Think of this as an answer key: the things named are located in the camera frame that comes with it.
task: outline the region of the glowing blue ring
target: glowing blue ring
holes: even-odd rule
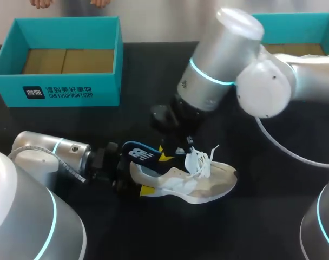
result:
[[[61,142],[62,140],[63,140],[63,138],[61,138],[61,139],[55,144],[54,149],[52,150],[52,153],[55,154],[56,149],[57,149],[58,145],[60,144],[60,142]]]
[[[198,74],[200,74],[202,77],[205,77],[207,80],[210,80],[214,83],[220,84],[220,85],[224,85],[224,86],[230,86],[233,85],[234,82],[223,82],[223,81],[219,81],[216,79],[213,79],[212,77],[209,77],[207,74],[205,74],[203,71],[201,71],[196,65],[195,63],[193,63],[192,58],[190,58],[190,64],[192,66],[192,68],[194,68],[194,70],[196,70],[198,72]]]
[[[34,260],[40,260],[40,258],[43,256],[44,252],[46,251],[50,241],[51,241],[51,238],[52,238],[52,234],[54,233],[54,230],[55,230],[55,225],[56,225],[56,218],[57,218],[57,209],[56,209],[56,202],[55,202],[55,199],[54,199],[54,196],[52,195],[52,193],[49,191],[49,194],[51,196],[51,199],[52,199],[52,205],[53,205],[53,208],[54,208],[54,214],[53,214],[53,217],[52,217],[52,223],[51,223],[51,228],[50,228],[50,231],[49,231],[49,235],[47,237],[47,240],[45,241],[42,249],[40,250],[40,252],[38,253],[38,255],[35,257]]]
[[[320,209],[320,199],[321,199],[321,195],[322,195],[322,193],[323,193],[323,191],[325,190],[326,187],[327,187],[327,186],[325,186],[325,187],[323,188],[323,190],[322,190],[321,193],[320,193],[320,196],[318,196],[318,200],[317,200],[317,219],[318,219],[318,224],[320,225],[321,231],[322,231],[322,233],[323,233],[323,236],[326,238],[326,240],[327,240],[327,242],[328,242],[328,244],[329,244],[329,237],[328,237],[328,235],[327,235],[325,229],[323,228],[323,225],[322,225],[322,222],[321,222],[321,217],[320,217],[320,210],[319,210],[319,209]]]

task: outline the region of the robotic arm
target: robotic arm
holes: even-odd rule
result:
[[[235,85],[243,110],[256,118],[281,113],[291,100],[329,103],[329,56],[270,54],[262,45],[262,24],[239,9],[221,8],[198,44],[169,106],[155,106],[155,128],[172,155],[189,152],[205,116]]]

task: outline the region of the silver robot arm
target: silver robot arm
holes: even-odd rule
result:
[[[291,100],[329,103],[329,56],[272,55],[260,44],[261,23],[239,9],[221,8],[177,87],[198,111],[213,111],[232,85],[248,114],[270,118]]]

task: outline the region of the sneaker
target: sneaker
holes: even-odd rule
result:
[[[186,171],[172,167],[165,174],[130,163],[130,175],[134,182],[146,187],[146,197],[174,195],[191,204],[211,202],[228,194],[236,185],[236,169],[213,160],[206,153],[193,148],[186,155]]]

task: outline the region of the cardboard box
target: cardboard box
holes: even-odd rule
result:
[[[0,94],[8,107],[118,106],[122,61],[117,17],[15,19]]]

